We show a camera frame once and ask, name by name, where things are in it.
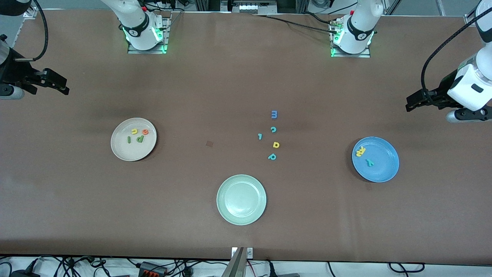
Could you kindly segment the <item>blue plate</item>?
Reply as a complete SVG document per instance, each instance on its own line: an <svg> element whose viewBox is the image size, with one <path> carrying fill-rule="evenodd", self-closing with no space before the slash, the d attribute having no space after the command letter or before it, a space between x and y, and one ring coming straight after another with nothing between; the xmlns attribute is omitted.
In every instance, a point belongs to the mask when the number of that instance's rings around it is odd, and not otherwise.
<svg viewBox="0 0 492 277"><path fill-rule="evenodd" d="M365 147L366 151L361 157L357 157L356 151L360 146ZM396 149L380 137L364 137L359 140L352 150L351 159L356 172L365 180L375 183L394 178L400 166ZM366 159L370 159L375 165L368 167Z"/></svg>

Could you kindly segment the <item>beige brown plate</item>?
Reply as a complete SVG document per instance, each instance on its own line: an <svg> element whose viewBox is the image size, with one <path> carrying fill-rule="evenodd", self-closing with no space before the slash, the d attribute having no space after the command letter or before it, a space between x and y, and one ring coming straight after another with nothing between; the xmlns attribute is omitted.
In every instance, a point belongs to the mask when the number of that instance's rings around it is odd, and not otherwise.
<svg viewBox="0 0 492 277"><path fill-rule="evenodd" d="M132 128L137 128L140 134L132 136ZM149 134L145 135L142 143L137 143L136 138L142 135L145 128L149 130ZM127 143L128 136L131 137L131 144ZM134 162L148 156L155 148L157 140L158 132L153 123L144 118L130 118L116 126L111 136L110 147L119 159Z"/></svg>

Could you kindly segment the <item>silver metal device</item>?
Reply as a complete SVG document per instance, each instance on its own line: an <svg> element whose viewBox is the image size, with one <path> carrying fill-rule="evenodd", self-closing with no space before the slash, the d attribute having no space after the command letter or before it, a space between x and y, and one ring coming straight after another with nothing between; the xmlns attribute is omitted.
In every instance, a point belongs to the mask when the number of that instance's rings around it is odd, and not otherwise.
<svg viewBox="0 0 492 277"><path fill-rule="evenodd" d="M278 12L276 0L228 0L233 13L269 15Z"/></svg>

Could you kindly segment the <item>pale green plate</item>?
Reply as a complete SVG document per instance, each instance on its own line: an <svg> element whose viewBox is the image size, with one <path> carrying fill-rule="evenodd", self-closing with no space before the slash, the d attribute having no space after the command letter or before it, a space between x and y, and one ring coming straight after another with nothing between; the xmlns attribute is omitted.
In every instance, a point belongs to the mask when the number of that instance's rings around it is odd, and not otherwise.
<svg viewBox="0 0 492 277"><path fill-rule="evenodd" d="M224 220L233 225L253 224L263 215L267 194L262 183L251 175L233 175L218 189L216 205Z"/></svg>

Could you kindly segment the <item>black red power strip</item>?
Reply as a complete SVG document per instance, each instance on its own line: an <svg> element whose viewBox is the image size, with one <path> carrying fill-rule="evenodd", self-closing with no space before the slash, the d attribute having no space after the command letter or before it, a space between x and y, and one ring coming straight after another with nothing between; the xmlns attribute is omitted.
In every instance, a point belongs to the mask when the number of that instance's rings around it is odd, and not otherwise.
<svg viewBox="0 0 492 277"><path fill-rule="evenodd" d="M165 277L168 272L167 267L149 262L140 263L138 268L138 277Z"/></svg>

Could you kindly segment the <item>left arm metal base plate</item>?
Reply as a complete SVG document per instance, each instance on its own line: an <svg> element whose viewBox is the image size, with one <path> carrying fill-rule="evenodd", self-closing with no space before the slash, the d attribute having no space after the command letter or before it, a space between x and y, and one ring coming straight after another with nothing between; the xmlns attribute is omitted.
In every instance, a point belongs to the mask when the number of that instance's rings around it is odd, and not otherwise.
<svg viewBox="0 0 492 277"><path fill-rule="evenodd" d="M374 30L366 32L353 28L350 23L351 15L347 14L330 22L331 57L362 57L369 58L369 45L374 36Z"/></svg>

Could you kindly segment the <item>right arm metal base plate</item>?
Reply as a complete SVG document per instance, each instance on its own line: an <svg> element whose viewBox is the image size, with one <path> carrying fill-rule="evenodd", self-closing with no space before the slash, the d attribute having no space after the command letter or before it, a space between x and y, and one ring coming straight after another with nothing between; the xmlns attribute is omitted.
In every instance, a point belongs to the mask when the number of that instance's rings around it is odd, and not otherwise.
<svg viewBox="0 0 492 277"><path fill-rule="evenodd" d="M142 30L138 37L132 37L135 33L131 30L128 33L124 30L125 38L128 42L128 54L165 54L167 53L172 17L162 17L161 15L148 15L148 25Z"/></svg>

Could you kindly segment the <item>grey metal post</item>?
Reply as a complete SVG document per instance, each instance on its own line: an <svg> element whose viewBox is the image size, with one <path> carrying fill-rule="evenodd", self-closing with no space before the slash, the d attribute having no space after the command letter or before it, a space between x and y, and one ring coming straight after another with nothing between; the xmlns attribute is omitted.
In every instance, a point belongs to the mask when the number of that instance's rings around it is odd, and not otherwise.
<svg viewBox="0 0 492 277"><path fill-rule="evenodd" d="M248 248L236 247L221 277L245 277L247 259Z"/></svg>

